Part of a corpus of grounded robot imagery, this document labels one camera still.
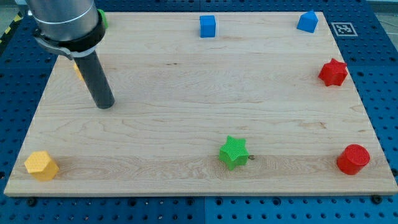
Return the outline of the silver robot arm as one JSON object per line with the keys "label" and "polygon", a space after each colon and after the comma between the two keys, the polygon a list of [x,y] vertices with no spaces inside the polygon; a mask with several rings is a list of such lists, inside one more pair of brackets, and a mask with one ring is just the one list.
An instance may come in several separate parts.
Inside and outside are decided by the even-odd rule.
{"label": "silver robot arm", "polygon": [[79,39],[99,21],[94,0],[27,0],[41,33],[52,40]]}

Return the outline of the green block behind arm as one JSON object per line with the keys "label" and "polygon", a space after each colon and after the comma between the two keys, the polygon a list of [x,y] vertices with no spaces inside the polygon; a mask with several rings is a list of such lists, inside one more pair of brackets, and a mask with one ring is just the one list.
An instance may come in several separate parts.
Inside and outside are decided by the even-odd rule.
{"label": "green block behind arm", "polygon": [[102,9],[97,9],[97,11],[98,11],[98,12],[100,13],[100,15],[101,15],[101,18],[102,18],[102,21],[103,21],[103,24],[104,24],[105,29],[107,29],[107,28],[108,28],[108,22],[107,22],[107,18],[106,18],[105,12],[104,12]]}

